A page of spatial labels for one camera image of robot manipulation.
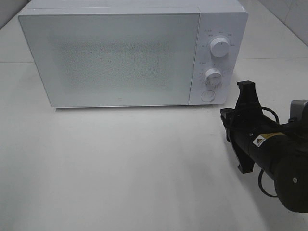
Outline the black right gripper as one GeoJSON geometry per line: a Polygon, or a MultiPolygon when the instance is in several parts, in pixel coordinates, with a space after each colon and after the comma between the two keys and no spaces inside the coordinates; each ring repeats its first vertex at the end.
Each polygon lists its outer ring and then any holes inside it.
{"type": "Polygon", "coordinates": [[[277,153],[277,114],[260,105],[255,82],[237,83],[240,93],[234,109],[221,109],[221,120],[226,130],[242,174],[251,173],[255,162],[248,154],[277,153]]]}

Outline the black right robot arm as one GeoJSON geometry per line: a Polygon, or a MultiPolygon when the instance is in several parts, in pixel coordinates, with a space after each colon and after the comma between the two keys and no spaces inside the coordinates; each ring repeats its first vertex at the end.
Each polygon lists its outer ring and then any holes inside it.
{"type": "Polygon", "coordinates": [[[221,109],[226,139],[239,161],[241,173],[260,168],[258,185],[266,173],[274,181],[275,197],[292,212],[308,211],[308,102],[293,100],[288,123],[260,105],[255,83],[237,83],[240,93],[235,108],[221,109]]]}

